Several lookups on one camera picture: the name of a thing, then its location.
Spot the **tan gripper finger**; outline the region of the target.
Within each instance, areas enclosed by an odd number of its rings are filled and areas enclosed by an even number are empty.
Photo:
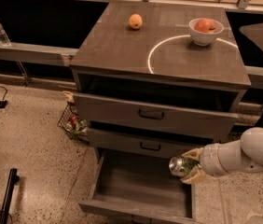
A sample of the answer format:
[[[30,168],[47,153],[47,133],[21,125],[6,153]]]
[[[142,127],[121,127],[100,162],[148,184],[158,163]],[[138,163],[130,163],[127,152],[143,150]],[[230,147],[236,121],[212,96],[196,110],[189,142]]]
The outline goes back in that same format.
[[[194,167],[187,176],[181,178],[184,184],[192,185],[203,182],[207,179],[207,174],[198,166]]]
[[[189,158],[189,159],[192,159],[194,161],[199,161],[202,151],[203,151],[202,147],[193,148],[193,149],[183,153],[182,157]]]

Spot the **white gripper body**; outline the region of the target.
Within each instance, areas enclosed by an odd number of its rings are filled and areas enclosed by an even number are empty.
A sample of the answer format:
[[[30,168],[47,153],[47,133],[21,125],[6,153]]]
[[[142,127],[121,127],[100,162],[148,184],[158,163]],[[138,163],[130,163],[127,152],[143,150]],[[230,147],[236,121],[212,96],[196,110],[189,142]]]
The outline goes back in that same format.
[[[200,165],[207,175],[220,177],[228,174],[220,162],[218,155],[219,147],[220,145],[215,143],[207,145],[202,149],[200,154]]]

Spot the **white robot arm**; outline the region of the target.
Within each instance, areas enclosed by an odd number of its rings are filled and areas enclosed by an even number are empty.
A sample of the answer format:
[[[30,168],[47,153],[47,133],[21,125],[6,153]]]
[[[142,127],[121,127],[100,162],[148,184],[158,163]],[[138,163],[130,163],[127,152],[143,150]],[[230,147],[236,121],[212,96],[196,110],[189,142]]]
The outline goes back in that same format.
[[[181,178],[183,183],[189,185],[204,181],[207,175],[221,177],[235,172],[263,173],[263,128],[248,129],[236,141],[191,149],[183,157],[199,162]]]

